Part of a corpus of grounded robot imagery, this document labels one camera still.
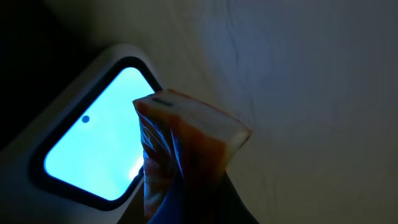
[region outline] snack packet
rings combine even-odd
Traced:
[[[204,102],[173,90],[134,100],[144,148],[144,216],[149,221],[179,173],[192,195],[214,192],[252,131]]]

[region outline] dark background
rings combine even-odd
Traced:
[[[99,52],[85,50],[40,1],[0,3],[0,150]]]

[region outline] phone screen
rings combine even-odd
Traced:
[[[106,200],[121,197],[144,162],[132,101],[152,93],[139,70],[122,70],[51,148],[46,173]]]

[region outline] gray surface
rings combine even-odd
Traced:
[[[46,2],[254,130],[228,174],[260,223],[398,222],[396,1]]]

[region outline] crumpled plastic packaging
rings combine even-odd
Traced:
[[[216,189],[252,131],[202,101],[173,90],[134,100],[144,148],[144,216],[149,221],[179,173],[192,192]]]

